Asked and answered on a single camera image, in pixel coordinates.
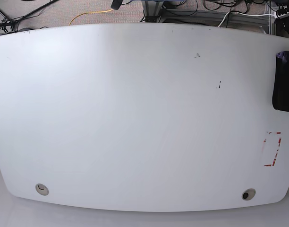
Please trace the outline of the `red tape rectangle marking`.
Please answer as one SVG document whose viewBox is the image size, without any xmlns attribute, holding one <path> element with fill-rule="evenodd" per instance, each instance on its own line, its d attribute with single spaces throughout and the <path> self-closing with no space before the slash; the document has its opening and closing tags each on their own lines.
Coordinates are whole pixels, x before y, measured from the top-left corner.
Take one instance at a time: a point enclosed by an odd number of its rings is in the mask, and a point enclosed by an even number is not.
<svg viewBox="0 0 289 227">
<path fill-rule="evenodd" d="M 268 131 L 263 141 L 261 162 L 263 166 L 274 166 L 280 149 L 281 132 Z"/>
</svg>

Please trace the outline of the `black graphic T-shirt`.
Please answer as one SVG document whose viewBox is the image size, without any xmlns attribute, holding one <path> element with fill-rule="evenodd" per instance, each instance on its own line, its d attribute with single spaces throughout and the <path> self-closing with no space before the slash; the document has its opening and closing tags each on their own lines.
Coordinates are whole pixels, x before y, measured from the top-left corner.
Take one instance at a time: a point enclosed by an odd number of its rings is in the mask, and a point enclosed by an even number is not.
<svg viewBox="0 0 289 227">
<path fill-rule="evenodd" d="M 276 54 L 272 105 L 276 110 L 289 112 L 289 51 Z"/>
</svg>

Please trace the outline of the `white power strip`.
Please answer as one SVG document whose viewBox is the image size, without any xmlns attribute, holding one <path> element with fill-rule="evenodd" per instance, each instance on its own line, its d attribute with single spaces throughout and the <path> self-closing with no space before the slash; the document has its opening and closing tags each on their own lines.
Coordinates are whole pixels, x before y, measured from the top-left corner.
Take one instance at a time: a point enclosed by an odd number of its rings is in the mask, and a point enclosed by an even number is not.
<svg viewBox="0 0 289 227">
<path fill-rule="evenodd" d="M 275 13 L 275 17 L 276 18 L 289 17 L 289 5 L 278 8 L 278 10 Z"/>
</svg>

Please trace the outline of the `aluminium frame stand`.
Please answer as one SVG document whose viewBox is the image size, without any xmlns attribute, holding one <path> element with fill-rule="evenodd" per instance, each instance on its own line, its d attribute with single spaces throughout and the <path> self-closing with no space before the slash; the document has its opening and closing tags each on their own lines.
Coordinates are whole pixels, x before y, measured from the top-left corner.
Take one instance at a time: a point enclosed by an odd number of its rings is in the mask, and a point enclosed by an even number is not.
<svg viewBox="0 0 289 227">
<path fill-rule="evenodd" d="M 223 12 L 204 9 L 201 0 L 143 0 L 146 22 L 162 23 L 165 20 L 219 22 Z"/>
</svg>

